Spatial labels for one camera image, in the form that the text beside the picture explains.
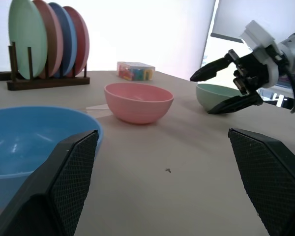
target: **pink plate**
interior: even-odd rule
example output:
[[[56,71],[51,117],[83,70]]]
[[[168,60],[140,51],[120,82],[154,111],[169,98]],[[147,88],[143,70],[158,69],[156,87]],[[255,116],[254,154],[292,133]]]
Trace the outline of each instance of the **pink plate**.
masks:
[[[165,89],[139,83],[107,85],[105,97],[116,117],[134,124],[157,121],[168,112],[174,100],[174,96]]]
[[[48,71],[49,76],[53,76],[60,67],[63,55],[63,38],[59,20],[54,10],[43,0],[34,0],[33,3],[37,7],[43,18],[48,44]],[[39,75],[40,78],[46,78],[45,70]]]
[[[77,57],[75,59],[75,73],[79,74],[87,64],[89,57],[89,31],[82,16],[72,7],[63,7],[71,17],[77,34]]]

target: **pink bowl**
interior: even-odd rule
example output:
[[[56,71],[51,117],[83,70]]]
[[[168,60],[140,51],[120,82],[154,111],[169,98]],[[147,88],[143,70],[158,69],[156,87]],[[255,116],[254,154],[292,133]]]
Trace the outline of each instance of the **pink bowl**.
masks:
[[[162,118],[174,96],[167,90],[139,83],[115,83],[105,86],[107,105],[119,119],[148,124]]]

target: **green bowl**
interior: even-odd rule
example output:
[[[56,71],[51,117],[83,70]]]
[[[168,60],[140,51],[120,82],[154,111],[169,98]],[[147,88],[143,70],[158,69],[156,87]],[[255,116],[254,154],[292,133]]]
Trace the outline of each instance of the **green bowl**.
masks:
[[[207,112],[231,97],[241,96],[239,90],[210,84],[197,84],[196,93],[198,102]]]

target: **plate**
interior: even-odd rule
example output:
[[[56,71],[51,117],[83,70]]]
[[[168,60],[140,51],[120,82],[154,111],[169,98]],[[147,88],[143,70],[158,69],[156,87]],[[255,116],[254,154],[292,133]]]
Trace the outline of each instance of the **plate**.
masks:
[[[20,74],[30,79],[28,47],[31,47],[33,76],[44,69],[47,59],[47,34],[37,7],[30,0],[13,0],[9,11],[9,40],[15,42]]]
[[[71,17],[66,10],[57,3],[51,2],[49,6],[55,11],[60,22],[63,35],[63,56],[62,56],[62,72],[63,76],[68,74],[73,67],[77,55],[77,35]],[[59,70],[54,74],[55,77],[60,76]]]
[[[75,73],[79,74],[85,67],[89,57],[89,31],[82,16],[72,7],[63,7],[70,15],[77,34],[77,57],[75,59]],[[73,76],[72,70],[67,76]]]
[[[34,0],[33,3],[37,7],[47,32],[48,45],[48,73],[53,76],[60,67],[63,55],[63,37],[59,20],[54,10],[42,0]],[[45,70],[39,75],[44,79]]]

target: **red plate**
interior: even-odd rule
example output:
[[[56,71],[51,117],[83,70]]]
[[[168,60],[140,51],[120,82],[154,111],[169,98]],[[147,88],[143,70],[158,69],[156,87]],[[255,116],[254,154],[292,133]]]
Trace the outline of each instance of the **red plate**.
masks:
[[[75,73],[79,74],[87,64],[89,57],[89,31],[82,16],[72,7],[63,7],[71,17],[77,34],[77,57],[75,59]]]
[[[53,76],[60,67],[63,55],[63,37],[59,20],[54,10],[43,0],[34,0],[33,3],[37,7],[40,15],[43,18],[48,44],[48,71],[49,76]],[[44,79],[45,70],[39,75]]]

